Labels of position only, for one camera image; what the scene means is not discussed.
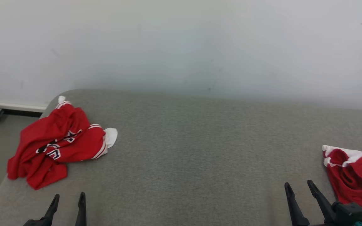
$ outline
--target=white wall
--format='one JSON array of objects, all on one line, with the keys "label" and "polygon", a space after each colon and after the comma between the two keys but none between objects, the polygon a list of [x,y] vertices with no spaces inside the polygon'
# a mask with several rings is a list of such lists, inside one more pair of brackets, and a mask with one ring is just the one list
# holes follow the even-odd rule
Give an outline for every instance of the white wall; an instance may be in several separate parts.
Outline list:
[{"label": "white wall", "polygon": [[76,88],[362,109],[362,1],[0,0],[0,103]]}]

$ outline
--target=red garment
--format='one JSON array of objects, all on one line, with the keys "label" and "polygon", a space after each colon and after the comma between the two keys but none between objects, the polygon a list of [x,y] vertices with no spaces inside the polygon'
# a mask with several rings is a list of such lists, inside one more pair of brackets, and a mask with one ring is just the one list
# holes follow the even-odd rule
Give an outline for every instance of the red garment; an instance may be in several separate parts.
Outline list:
[{"label": "red garment", "polygon": [[324,164],[337,198],[362,206],[362,152],[323,146]]},{"label": "red garment", "polygon": [[48,117],[20,132],[15,156],[8,160],[8,178],[26,177],[34,189],[66,178],[65,163],[96,159],[107,153],[105,132],[89,124],[82,109],[63,101]]}]

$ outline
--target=gray table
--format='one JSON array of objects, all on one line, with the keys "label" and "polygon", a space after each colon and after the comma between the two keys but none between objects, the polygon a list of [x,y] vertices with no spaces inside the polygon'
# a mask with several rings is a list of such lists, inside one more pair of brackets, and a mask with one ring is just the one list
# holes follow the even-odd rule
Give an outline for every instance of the gray table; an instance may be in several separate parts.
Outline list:
[{"label": "gray table", "polygon": [[0,225],[42,217],[56,193],[54,225],[74,225],[84,191],[88,225],[285,226],[287,181],[303,214],[321,223],[306,184],[312,179],[334,201],[321,145],[362,150],[362,110],[108,90],[62,95],[91,123],[117,128],[118,139],[43,189],[4,179]]}]

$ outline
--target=gray fabric surface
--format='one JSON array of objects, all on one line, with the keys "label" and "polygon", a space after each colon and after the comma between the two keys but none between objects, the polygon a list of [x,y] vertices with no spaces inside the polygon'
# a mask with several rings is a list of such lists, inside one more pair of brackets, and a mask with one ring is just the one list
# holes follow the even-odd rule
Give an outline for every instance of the gray fabric surface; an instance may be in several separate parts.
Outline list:
[{"label": "gray fabric surface", "polygon": [[54,225],[74,225],[84,191],[88,225],[285,226],[285,182],[310,222],[322,223],[306,185],[313,180],[335,200],[321,145],[362,150],[362,110],[108,90],[63,95],[91,123],[117,128],[118,139],[108,154],[69,164],[66,179],[43,189],[4,179],[0,225],[42,217],[56,193]]}]

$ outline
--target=white baseboard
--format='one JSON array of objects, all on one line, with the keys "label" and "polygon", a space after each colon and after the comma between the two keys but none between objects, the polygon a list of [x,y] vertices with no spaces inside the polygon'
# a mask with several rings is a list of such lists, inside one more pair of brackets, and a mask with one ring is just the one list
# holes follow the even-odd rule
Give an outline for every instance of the white baseboard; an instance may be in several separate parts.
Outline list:
[{"label": "white baseboard", "polygon": [[19,104],[10,104],[10,103],[0,103],[0,108],[9,109],[9,110],[34,111],[34,112],[44,112],[46,110],[46,107],[19,105]]}]

